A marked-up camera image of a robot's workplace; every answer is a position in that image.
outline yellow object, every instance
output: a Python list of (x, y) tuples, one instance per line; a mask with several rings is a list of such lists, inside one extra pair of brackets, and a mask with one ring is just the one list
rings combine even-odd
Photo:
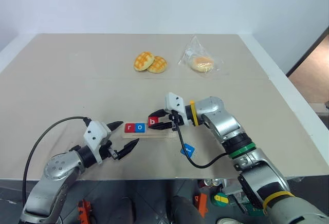
[(263, 202), (263, 211), (264, 211), (264, 214), (267, 215), (267, 213), (266, 213), (266, 207), (267, 207), (268, 203), (271, 200), (273, 200), (273, 199), (275, 199), (277, 197), (283, 196), (283, 195), (289, 195), (291, 197), (294, 197), (294, 195), (291, 192), (287, 192), (287, 191), (275, 192), (275, 193), (269, 195), (267, 198), (265, 198), (265, 200)]
[(155, 56), (152, 65), (148, 68), (148, 71), (152, 73), (161, 73), (167, 68), (167, 65), (168, 64), (164, 58)]
[(214, 61), (209, 57), (194, 57), (190, 62), (193, 70), (200, 72), (209, 72), (214, 68)]
[(191, 100), (190, 101), (190, 105), (191, 105), (191, 111), (192, 111), (192, 116), (193, 116), (194, 124), (195, 124), (195, 126), (198, 126), (199, 123), (197, 121), (197, 116), (196, 116), (196, 111), (195, 111), (195, 102), (193, 100)]
[(135, 60), (134, 68), (136, 71), (144, 71), (152, 65), (154, 56), (151, 52), (141, 53)]
[(228, 198), (227, 197), (222, 197), (222, 196), (219, 196), (219, 195), (215, 196), (215, 200), (219, 201), (219, 202), (228, 203)]

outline beige table surface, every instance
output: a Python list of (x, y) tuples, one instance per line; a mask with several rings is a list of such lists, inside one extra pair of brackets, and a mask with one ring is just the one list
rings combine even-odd
[[(40, 34), (0, 74), (0, 178), (21, 179), (35, 140), (59, 119), (84, 115), (112, 122), (146, 122), (174, 92), (186, 102), (208, 96), (223, 99), (247, 134), (285, 176), (322, 175), (328, 164), (289, 109), (280, 93), (237, 35), (198, 35), (223, 61), (221, 71), (204, 78), (177, 62), (191, 35)], [(136, 72), (142, 51), (164, 57), (161, 74)], [(53, 155), (83, 145), (82, 121), (52, 130), (33, 156), (29, 179), (40, 178)], [(223, 148), (204, 127), (182, 127), (185, 142), (195, 147), (193, 159), (208, 163)], [(122, 128), (112, 135), (114, 149), (129, 140)], [(94, 165), (81, 179), (231, 178), (237, 172), (228, 158), (208, 169), (196, 169), (174, 139), (141, 139), (124, 159)]]

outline wrapped bread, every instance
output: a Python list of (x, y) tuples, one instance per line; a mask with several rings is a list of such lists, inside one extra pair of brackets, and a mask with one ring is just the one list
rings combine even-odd
[(190, 62), (190, 66), (193, 70), (199, 72), (209, 72), (214, 68), (214, 61), (209, 57), (193, 57)]
[(151, 52), (141, 53), (135, 60), (134, 68), (136, 71), (144, 71), (152, 65), (154, 56)]
[(152, 73), (161, 73), (167, 68), (167, 65), (168, 64), (164, 58), (155, 56), (152, 65), (148, 68), (148, 71)]

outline shoe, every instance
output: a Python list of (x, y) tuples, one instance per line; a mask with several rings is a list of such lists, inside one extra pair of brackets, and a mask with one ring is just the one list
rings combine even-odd
[(243, 224), (243, 223), (231, 218), (223, 218), (223, 219), (219, 219), (216, 222), (216, 224)]

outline red tool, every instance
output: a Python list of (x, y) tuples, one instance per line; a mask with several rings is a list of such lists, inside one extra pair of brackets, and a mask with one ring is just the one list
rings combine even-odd
[(197, 210), (200, 212), (202, 218), (205, 217), (205, 214), (208, 212), (207, 209), (207, 194), (201, 193), (198, 196), (194, 197), (194, 205)]
[(92, 211), (92, 205), (90, 202), (82, 199), (78, 202), (78, 212), (81, 224), (96, 224), (95, 218), (90, 215)]

